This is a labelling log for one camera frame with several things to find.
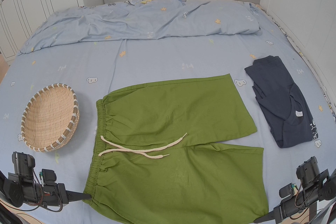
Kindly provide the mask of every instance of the wicker basket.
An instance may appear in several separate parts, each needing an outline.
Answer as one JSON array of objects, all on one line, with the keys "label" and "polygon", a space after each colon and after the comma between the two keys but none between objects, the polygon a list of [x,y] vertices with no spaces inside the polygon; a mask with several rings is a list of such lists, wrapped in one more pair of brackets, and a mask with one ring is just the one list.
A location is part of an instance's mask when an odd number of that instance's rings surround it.
[{"label": "wicker basket", "polygon": [[26,145],[38,152],[54,151],[73,136],[79,121],[77,97],[66,84],[52,84],[38,91],[21,119]]}]

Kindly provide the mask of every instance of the light blue bed sheet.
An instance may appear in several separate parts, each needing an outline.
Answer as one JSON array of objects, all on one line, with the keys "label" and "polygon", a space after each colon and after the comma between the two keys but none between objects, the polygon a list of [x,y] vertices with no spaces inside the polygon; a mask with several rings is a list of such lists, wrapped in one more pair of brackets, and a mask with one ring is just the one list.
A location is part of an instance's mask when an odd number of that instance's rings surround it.
[{"label": "light blue bed sheet", "polygon": [[[188,0],[186,5],[197,1]],[[5,141],[0,145],[0,169],[4,174],[13,172],[11,154],[23,151],[35,157],[36,171],[53,169],[57,182],[65,183],[66,189],[83,191],[95,140],[96,100],[116,89],[139,83],[230,73],[258,131],[226,143],[264,148],[263,181],[272,210],[280,202],[281,187],[290,182],[299,184],[295,172],[303,161],[315,155],[321,171],[334,170],[336,124],[316,79],[284,34],[260,9],[252,6],[251,12],[262,35],[212,34],[157,40],[89,41],[19,55],[0,85],[0,126]],[[283,149],[276,145],[255,100],[253,81],[244,70],[254,57],[268,55],[280,56],[303,92],[316,122],[318,141]],[[18,141],[21,115],[32,95],[52,83],[66,83],[74,89],[80,121],[66,146],[49,153],[37,153]],[[81,201],[70,203],[60,213],[38,209],[31,215],[52,224],[116,223]]]}]

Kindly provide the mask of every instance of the basket rim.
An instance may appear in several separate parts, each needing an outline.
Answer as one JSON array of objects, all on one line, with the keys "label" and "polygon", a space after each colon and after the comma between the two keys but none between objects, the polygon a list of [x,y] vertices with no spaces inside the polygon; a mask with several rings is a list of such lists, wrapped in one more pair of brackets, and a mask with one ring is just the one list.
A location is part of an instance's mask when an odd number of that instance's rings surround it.
[{"label": "basket rim", "polygon": [[[66,127],[65,131],[61,134],[61,136],[52,144],[45,146],[45,147],[34,147],[31,144],[29,144],[27,142],[27,139],[25,137],[25,126],[26,126],[26,116],[28,113],[28,110],[30,109],[30,106],[36,101],[36,97],[41,96],[41,94],[43,94],[45,91],[54,89],[55,87],[59,87],[59,88],[65,88],[68,89],[72,95],[73,95],[73,111],[72,111],[72,116],[71,119],[69,121],[68,126]],[[23,111],[23,115],[21,117],[21,135],[23,138],[24,143],[32,150],[37,151],[37,152],[49,152],[54,150],[58,145],[62,144],[65,139],[68,137],[68,135],[74,131],[75,129],[73,129],[74,125],[75,125],[75,121],[78,118],[78,114],[79,114],[79,109],[78,109],[78,101],[77,101],[77,96],[74,92],[74,90],[67,84],[62,84],[62,83],[57,83],[57,84],[51,84],[48,85],[47,87],[44,87],[43,89],[39,90],[37,93],[35,93],[35,95],[29,100],[26,108]]]}]

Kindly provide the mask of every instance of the white binding on basket rim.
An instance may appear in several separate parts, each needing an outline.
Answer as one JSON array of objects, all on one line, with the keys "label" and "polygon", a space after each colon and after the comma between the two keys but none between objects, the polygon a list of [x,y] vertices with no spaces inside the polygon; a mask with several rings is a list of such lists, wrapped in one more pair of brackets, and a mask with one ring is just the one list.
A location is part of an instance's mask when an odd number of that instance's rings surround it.
[{"label": "white binding on basket rim", "polygon": [[[41,90],[39,90],[36,94],[38,94],[40,97],[41,97],[41,94],[40,94],[40,91],[42,91],[43,93],[45,92],[45,89],[46,90],[51,90],[51,88],[55,88],[56,86],[61,88],[65,88],[65,89],[68,89],[72,94],[73,94],[73,113],[72,113],[72,116],[71,117],[75,117],[76,119],[78,118],[78,114],[79,114],[79,108],[78,108],[78,101],[77,101],[77,96],[74,92],[74,90],[69,86],[69,85],[66,85],[66,87],[64,86],[66,84],[60,84],[60,83],[57,83],[57,84],[51,84]],[[32,105],[34,101],[32,101],[32,99],[29,100],[29,103]],[[25,123],[25,120],[27,119],[25,114],[27,114],[27,111],[29,110],[29,106],[26,106],[24,111],[23,111],[23,115],[22,115],[22,119],[21,119],[21,122]],[[64,141],[66,140],[68,134],[71,132],[72,128],[74,127],[75,123],[73,120],[70,119],[67,127],[65,128],[65,131],[61,134],[61,136],[56,139],[56,143],[58,145],[61,145],[64,143]],[[25,134],[25,126],[21,125],[21,134]],[[39,147],[33,147],[32,145],[30,145],[26,138],[22,135],[23,137],[23,141],[24,143],[32,150],[36,151],[36,152],[49,152],[50,150],[47,149],[47,147],[51,147],[52,149],[56,149],[56,147],[53,146],[53,143],[51,143],[49,146],[46,146],[44,148],[39,148]]]}]

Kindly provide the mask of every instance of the green shorts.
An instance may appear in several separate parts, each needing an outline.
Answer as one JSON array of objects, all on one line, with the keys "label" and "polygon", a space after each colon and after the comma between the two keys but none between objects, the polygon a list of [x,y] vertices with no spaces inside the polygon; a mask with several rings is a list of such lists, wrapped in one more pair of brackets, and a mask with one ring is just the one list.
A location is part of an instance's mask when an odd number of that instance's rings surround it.
[{"label": "green shorts", "polygon": [[263,149],[214,143],[256,132],[230,75],[126,87],[97,111],[84,192],[104,216],[248,224],[268,213]]}]

